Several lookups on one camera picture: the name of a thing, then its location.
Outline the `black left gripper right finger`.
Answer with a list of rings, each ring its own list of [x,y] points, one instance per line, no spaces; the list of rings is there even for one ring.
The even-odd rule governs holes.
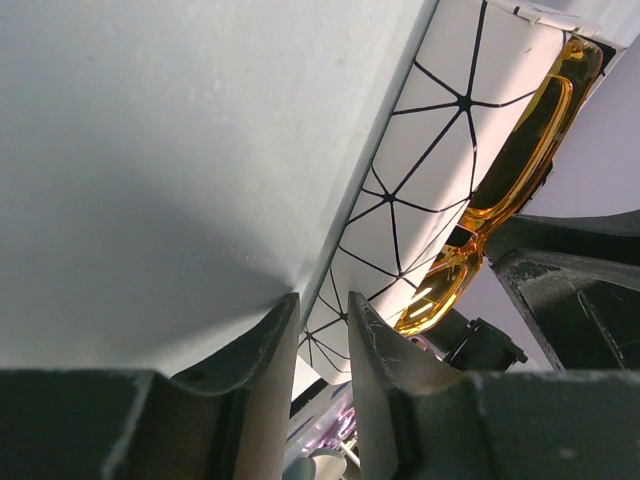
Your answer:
[[[358,292],[348,340],[366,479],[635,479],[635,371],[460,372]]]

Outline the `white geometric glasses case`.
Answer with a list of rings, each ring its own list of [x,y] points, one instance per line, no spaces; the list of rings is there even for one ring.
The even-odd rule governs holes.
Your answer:
[[[604,53],[598,86],[639,33],[608,1],[441,1],[411,58],[309,311],[298,353],[351,378],[348,297],[395,328],[567,41]]]

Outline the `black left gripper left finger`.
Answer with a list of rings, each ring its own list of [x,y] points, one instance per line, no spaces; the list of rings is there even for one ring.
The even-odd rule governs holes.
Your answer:
[[[278,479],[299,297],[186,370],[8,369],[5,479]]]

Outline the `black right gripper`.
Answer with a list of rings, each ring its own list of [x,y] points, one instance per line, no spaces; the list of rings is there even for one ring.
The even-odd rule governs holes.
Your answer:
[[[639,369],[639,212],[578,218],[517,214],[484,252],[556,371]],[[528,356],[482,318],[449,310],[424,333],[459,371],[506,372]]]

